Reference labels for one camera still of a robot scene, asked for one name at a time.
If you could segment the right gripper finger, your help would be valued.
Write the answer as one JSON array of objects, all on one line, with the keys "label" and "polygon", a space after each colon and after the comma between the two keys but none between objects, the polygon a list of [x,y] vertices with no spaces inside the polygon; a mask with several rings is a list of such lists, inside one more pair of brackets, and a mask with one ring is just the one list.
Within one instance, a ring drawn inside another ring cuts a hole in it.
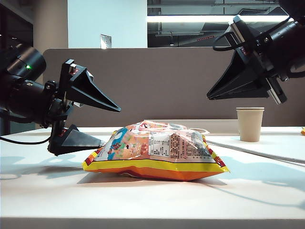
[{"label": "right gripper finger", "polygon": [[208,92],[209,100],[231,98],[267,98],[264,76],[224,75]]},{"label": "right gripper finger", "polygon": [[255,60],[244,47],[237,48],[233,53],[230,65],[227,67],[222,77],[224,75],[253,75],[258,77],[258,74],[255,72],[255,64]]}]

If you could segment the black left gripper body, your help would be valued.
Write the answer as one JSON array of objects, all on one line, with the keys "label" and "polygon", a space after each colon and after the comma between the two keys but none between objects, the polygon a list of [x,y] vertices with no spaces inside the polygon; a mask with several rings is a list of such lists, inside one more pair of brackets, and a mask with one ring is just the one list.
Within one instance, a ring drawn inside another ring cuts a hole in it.
[{"label": "black left gripper body", "polygon": [[73,106],[81,107],[82,104],[66,99],[66,93],[60,95],[60,88],[55,81],[47,81],[44,85],[44,91],[51,96],[43,117],[42,126],[44,128],[52,126],[54,129],[63,129],[68,115],[73,110]]}]

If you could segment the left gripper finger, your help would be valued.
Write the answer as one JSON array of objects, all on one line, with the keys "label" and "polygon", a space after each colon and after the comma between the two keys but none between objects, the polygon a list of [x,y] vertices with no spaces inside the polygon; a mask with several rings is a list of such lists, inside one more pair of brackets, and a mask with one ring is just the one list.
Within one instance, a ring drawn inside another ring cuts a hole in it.
[{"label": "left gripper finger", "polygon": [[64,121],[56,121],[52,124],[48,151],[54,155],[63,155],[88,149],[97,149],[105,145],[105,142],[91,135],[80,132],[76,125],[64,128]]},{"label": "left gripper finger", "polygon": [[68,59],[61,66],[59,92],[64,98],[80,104],[119,112],[121,108],[107,97],[94,83],[86,67]]}]

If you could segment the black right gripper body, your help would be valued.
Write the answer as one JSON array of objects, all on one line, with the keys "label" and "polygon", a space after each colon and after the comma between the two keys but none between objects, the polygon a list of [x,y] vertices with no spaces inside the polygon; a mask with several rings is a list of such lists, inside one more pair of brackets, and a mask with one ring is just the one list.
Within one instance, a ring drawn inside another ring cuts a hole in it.
[{"label": "black right gripper body", "polygon": [[246,49],[256,62],[255,72],[266,78],[267,94],[277,104],[287,100],[277,80],[284,82],[290,78],[290,26],[284,26],[287,22],[288,19],[285,19],[271,29],[260,32],[236,15],[228,30],[228,49]]}]

